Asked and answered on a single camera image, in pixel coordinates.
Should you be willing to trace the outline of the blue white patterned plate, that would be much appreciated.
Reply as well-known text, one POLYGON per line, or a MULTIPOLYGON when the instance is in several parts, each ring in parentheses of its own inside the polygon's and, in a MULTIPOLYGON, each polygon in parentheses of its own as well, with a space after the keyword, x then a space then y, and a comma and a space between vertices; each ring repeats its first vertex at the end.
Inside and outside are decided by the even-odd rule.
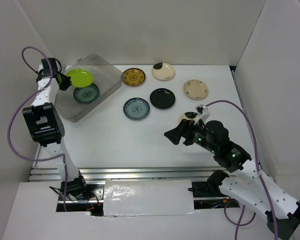
POLYGON ((123 113, 130 120, 140 121, 150 113, 150 105, 143 98, 133 97, 123 105, 123 113))

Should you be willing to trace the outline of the lime green plate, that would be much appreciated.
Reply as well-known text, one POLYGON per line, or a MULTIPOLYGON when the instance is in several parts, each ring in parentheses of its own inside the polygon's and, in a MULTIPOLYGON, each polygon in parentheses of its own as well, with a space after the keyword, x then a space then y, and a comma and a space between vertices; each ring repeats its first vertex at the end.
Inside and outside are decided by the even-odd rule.
POLYGON ((75 88, 85 88, 94 82, 93 75, 84 69, 72 69, 66 74, 70 77, 71 85, 75 88))

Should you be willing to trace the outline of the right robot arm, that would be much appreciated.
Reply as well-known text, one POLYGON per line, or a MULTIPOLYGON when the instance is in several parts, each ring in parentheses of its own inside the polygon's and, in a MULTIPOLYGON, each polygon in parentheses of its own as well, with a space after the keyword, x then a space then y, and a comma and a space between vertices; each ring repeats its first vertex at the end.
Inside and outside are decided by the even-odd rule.
POLYGON ((278 238, 291 238, 300 224, 300 200, 258 170, 252 157, 229 139, 229 131, 220 121, 211 120, 205 126, 199 126, 193 120, 183 119, 164 136, 174 145, 184 138, 184 145, 197 144, 211 152, 214 160, 227 172, 217 170, 208 178, 209 193, 234 198, 264 219, 278 238))

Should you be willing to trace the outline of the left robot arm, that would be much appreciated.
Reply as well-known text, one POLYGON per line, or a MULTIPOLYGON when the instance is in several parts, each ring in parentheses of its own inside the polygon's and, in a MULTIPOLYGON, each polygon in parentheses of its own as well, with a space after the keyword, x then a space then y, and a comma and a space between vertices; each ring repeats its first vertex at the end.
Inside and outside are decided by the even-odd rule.
POLYGON ((22 115, 31 138, 46 150, 59 172, 59 194, 64 195, 64 199, 83 200, 89 193, 89 187, 68 153, 64 142, 65 127, 54 106, 57 93, 71 86, 70 78, 61 70, 59 60, 41 60, 36 79, 39 93, 31 106, 22 110, 22 115))

